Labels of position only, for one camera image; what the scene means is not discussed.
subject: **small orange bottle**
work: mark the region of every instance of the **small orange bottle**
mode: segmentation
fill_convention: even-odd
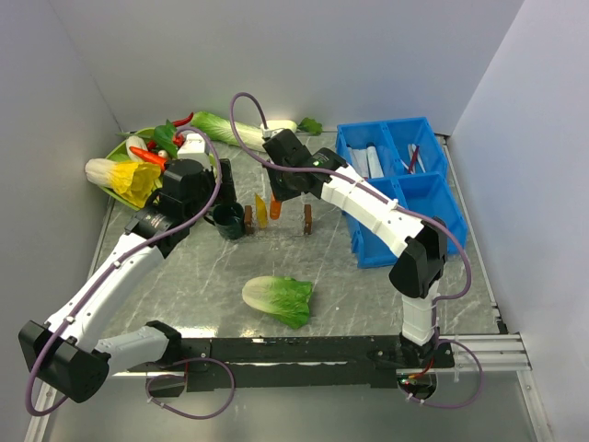
[[[270,219],[278,219],[280,218],[280,210],[283,207],[283,203],[281,201],[276,201],[274,198],[274,193],[271,195],[270,199]]]

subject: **red stick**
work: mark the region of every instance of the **red stick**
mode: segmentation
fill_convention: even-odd
[[[415,167],[415,163],[417,163],[417,155],[420,153],[420,147],[419,145],[415,146],[415,150],[413,151],[413,155],[411,156],[411,162],[409,164],[409,170],[408,173],[411,173],[411,171],[413,170],[413,168]]]

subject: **gray marble table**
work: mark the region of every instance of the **gray marble table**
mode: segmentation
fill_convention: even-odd
[[[311,151],[335,146],[336,134],[301,138]],[[270,200],[270,184],[260,164],[240,149],[215,143],[221,157],[231,160],[237,199],[254,204],[254,194]],[[449,177],[456,194],[455,177]],[[303,235],[303,205],[313,208],[313,234]],[[132,210],[114,204],[107,221],[99,262],[112,251]],[[443,334],[497,333],[491,298],[472,237],[468,257],[473,285],[458,300],[441,303]],[[358,269],[341,211],[306,195],[283,204],[278,221],[254,236],[236,242],[222,239],[215,228],[199,222],[128,297],[104,337],[131,332],[149,320],[162,320],[186,337],[338,336],[397,334],[402,307],[388,281],[389,268]],[[292,330],[247,306],[241,289],[262,275],[290,276],[314,283],[311,318]],[[462,261],[452,256],[440,293],[454,294],[464,284]]]

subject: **white tube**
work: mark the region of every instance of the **white tube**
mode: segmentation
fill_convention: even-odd
[[[366,155],[368,156],[368,167],[370,168],[370,178],[383,178],[385,174],[380,167],[376,147],[372,143],[366,146]]]
[[[356,171],[365,180],[370,178],[370,171],[368,169],[368,157],[366,149],[351,149],[354,156],[354,163],[357,165]]]

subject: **white wall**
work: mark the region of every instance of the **white wall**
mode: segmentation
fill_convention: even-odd
[[[450,138],[558,440],[589,439],[589,3],[526,0]]]
[[[46,0],[4,2],[0,41],[0,433],[16,441],[29,422],[17,334],[86,278],[107,199],[84,164],[117,124]]]
[[[50,0],[124,129],[266,112],[455,128],[522,0]],[[254,108],[237,116],[259,122]]]

